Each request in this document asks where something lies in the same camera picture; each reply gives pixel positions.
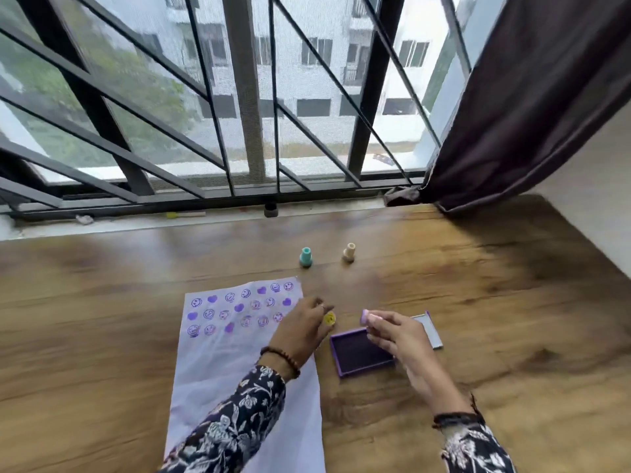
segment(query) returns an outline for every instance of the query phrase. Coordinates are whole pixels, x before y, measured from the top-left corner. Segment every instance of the table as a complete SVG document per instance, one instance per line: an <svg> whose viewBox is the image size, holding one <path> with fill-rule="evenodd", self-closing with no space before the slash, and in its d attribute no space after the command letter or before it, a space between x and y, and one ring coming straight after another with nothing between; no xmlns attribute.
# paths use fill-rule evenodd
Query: table
<svg viewBox="0 0 631 473"><path fill-rule="evenodd" d="M429 310L521 473L628 469L631 281L525 196L453 221L412 206L0 242L3 473L154 471L184 294L294 275L336 332L363 308ZM328 343L316 361L328 473L444 471L401 372L340 380Z"/></svg>

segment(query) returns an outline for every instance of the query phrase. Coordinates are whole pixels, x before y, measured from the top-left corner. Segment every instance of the purple heart stamp print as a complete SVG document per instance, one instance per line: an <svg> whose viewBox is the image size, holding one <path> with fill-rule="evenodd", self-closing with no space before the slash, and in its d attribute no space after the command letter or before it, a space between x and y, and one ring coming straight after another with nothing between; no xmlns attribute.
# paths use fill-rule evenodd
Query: purple heart stamp print
<svg viewBox="0 0 631 473"><path fill-rule="evenodd" d="M190 326L186 332L188 332L191 337L197 337L199 335L199 326Z"/></svg>

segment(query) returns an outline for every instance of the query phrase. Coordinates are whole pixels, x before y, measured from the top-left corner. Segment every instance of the floral sleeve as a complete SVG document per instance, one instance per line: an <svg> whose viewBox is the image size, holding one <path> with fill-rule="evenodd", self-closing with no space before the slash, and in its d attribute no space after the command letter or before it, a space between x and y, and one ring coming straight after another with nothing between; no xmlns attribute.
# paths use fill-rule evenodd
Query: floral sleeve
<svg viewBox="0 0 631 473"><path fill-rule="evenodd" d="M446 438L441 457L447 473L516 473L508 453L486 426L473 401L475 414L448 413L434 418L434 428Z"/></svg>
<svg viewBox="0 0 631 473"><path fill-rule="evenodd" d="M158 473L241 471L261 447L285 405L285 382L264 366L254 367L232 397L211 411Z"/></svg>

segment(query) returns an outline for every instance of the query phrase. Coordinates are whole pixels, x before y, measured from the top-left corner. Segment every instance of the person's left hand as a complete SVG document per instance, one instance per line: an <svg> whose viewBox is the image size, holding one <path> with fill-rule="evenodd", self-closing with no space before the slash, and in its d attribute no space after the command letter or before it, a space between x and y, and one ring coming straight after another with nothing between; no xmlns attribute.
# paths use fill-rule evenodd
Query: person's left hand
<svg viewBox="0 0 631 473"><path fill-rule="evenodd" d="M296 307L278 324L278 328L269 341L269 346L287 353L302 367L318 345L324 340L333 326L322 322L324 315L333 306L324 305L319 297L304 297ZM267 352L259 360L259 365L273 368L288 380L293 377L293 369L287 361L275 353Z"/></svg>

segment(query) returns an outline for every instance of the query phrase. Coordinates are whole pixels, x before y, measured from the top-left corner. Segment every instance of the person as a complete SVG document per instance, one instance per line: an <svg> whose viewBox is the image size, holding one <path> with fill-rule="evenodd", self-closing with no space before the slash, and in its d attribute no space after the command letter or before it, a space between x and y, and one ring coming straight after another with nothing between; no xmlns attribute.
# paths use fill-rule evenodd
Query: person
<svg viewBox="0 0 631 473"><path fill-rule="evenodd" d="M241 471L278 420L287 382L300 374L331 331L322 322L330 309L316 297L297 302L235 393L169 453L159 473ZM438 362L422 324L396 312L371 311L367 317L368 338L404 366L411 386L434 415L434 428L444 434L441 456L447 471L514 473L475 401L469 404Z"/></svg>

